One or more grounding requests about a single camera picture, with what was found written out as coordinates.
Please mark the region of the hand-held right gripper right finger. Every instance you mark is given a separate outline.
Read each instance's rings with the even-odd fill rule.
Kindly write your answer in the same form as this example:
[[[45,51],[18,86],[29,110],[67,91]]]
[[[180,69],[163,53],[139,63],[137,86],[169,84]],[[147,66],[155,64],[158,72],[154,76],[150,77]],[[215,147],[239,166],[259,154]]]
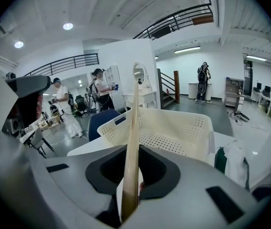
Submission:
[[[144,200],[122,225],[124,229],[248,229],[270,202],[258,202],[250,192],[213,166],[162,149],[152,151],[176,163],[180,169],[177,186],[165,197]],[[228,223],[207,192],[219,187],[242,211]]]

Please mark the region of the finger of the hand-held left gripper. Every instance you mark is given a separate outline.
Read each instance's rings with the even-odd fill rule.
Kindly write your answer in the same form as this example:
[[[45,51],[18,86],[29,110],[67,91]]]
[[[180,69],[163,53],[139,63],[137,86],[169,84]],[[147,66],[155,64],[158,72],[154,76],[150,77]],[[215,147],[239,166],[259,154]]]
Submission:
[[[51,86],[51,79],[45,75],[31,75],[5,80],[18,97],[31,94],[42,95]]]

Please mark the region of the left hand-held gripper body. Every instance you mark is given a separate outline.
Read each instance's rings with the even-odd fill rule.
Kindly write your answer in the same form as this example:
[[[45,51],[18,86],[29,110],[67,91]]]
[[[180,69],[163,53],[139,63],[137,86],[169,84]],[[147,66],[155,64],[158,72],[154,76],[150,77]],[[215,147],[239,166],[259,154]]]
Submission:
[[[38,120],[42,113],[42,95],[31,94],[19,98],[10,110],[2,132],[8,135],[19,135],[24,128]]]

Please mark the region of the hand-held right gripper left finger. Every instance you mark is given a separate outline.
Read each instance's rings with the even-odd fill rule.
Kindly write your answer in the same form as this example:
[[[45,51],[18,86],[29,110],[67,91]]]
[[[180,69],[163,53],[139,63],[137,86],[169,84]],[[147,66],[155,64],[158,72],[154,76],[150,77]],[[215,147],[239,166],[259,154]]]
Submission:
[[[0,131],[0,228],[114,229],[115,197],[96,216],[72,202],[54,182],[42,157]]]

